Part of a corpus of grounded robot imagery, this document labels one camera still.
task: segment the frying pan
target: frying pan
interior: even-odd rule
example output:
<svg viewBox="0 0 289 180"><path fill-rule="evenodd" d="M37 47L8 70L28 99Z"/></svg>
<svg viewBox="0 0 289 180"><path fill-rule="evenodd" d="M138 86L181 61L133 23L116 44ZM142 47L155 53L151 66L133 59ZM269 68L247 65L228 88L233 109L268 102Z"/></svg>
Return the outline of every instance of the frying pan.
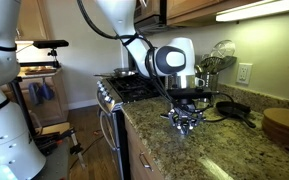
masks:
<svg viewBox="0 0 289 180"><path fill-rule="evenodd" d="M221 101L216 103L216 109L222 115L242 119L250 128L255 128L256 125L249 121L246 116L251 112L251 108L239 103L230 101Z"/></svg>

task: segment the wooden floor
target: wooden floor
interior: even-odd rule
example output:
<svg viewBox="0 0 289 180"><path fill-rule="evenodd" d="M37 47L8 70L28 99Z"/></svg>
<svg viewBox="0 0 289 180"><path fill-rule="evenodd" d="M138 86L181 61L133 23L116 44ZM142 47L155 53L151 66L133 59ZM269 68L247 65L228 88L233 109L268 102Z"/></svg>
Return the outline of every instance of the wooden floor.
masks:
<svg viewBox="0 0 289 180"><path fill-rule="evenodd" d="M114 168L112 161L112 154L110 148L102 137L100 130L99 118L97 116L98 106L85 107L81 109L74 109L69 112L68 121L71 127L74 127L76 137L82 144L85 150L92 142L98 138L90 149L83 155L84 161L87 164L85 170L82 170L80 162L70 170L70 180L117 180L118 174ZM70 157L69 167L77 159L77 156Z"/></svg>

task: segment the wall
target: wall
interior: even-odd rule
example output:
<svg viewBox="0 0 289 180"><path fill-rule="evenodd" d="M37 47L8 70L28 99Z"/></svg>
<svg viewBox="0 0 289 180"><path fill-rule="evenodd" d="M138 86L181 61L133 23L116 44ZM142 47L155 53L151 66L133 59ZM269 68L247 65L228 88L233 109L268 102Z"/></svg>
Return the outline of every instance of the wall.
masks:
<svg viewBox="0 0 289 180"><path fill-rule="evenodd" d="M84 0L84 6L94 23L107 34L114 35L106 19L93 0ZM63 80L69 108L79 108L96 104L96 82L93 74L113 72L124 67L127 61L122 56L119 41L108 40L97 35L84 21L76 0L45 1L48 21L53 39L64 39L68 47L57 49L57 59L63 67ZM31 46L19 52L20 62L51 61L49 49L39 50Z"/></svg>
<svg viewBox="0 0 289 180"><path fill-rule="evenodd" d="M222 23L202 28L184 28L148 38L162 46L174 37L194 43L196 62L221 40L236 44L237 63L220 72L219 82L289 99L289 13L251 20ZM249 85L236 83L238 63L252 63Z"/></svg>

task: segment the oven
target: oven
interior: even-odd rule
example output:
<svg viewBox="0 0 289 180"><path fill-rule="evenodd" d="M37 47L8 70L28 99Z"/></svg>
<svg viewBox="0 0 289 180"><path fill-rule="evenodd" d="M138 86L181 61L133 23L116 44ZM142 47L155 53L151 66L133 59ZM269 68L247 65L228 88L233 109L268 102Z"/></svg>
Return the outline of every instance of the oven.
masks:
<svg viewBox="0 0 289 180"><path fill-rule="evenodd" d="M112 152L114 167L121 180L130 179L130 165L123 103L159 96L149 79L138 74L98 81L97 101L103 135Z"/></svg>

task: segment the under-cabinet light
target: under-cabinet light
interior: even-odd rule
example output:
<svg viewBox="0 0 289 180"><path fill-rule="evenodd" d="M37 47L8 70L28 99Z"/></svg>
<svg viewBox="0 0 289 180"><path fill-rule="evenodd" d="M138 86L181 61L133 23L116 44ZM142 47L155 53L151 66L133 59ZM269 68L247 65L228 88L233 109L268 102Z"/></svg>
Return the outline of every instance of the under-cabinet light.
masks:
<svg viewBox="0 0 289 180"><path fill-rule="evenodd" d="M235 21L289 11L289 0L264 0L217 14L216 21Z"/></svg>

